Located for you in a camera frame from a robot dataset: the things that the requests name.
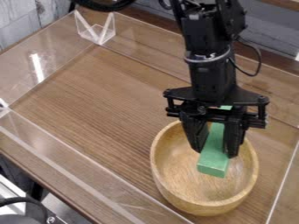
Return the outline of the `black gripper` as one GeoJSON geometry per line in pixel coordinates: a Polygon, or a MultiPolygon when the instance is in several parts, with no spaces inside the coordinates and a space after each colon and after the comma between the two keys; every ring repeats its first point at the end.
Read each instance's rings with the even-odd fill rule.
{"type": "Polygon", "coordinates": [[[239,68],[230,48],[222,55],[209,58],[187,52],[185,61],[190,68],[191,85],[163,92],[168,101],[167,115],[180,117],[190,146],[198,153],[210,134],[207,122],[226,123],[223,151],[229,158],[234,158],[245,142],[245,129],[267,126],[270,100],[239,86],[239,68]]]}

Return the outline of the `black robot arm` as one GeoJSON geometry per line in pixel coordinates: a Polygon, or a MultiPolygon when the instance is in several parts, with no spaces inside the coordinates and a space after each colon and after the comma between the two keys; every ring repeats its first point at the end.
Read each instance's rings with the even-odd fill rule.
{"type": "Polygon", "coordinates": [[[234,43],[247,29],[239,0],[158,0],[172,11],[186,44],[191,85],[167,89],[167,115],[180,119],[190,146],[203,152],[210,123],[225,125],[219,141],[230,158],[239,155],[246,132],[267,126],[270,99],[238,84],[234,43]]]}

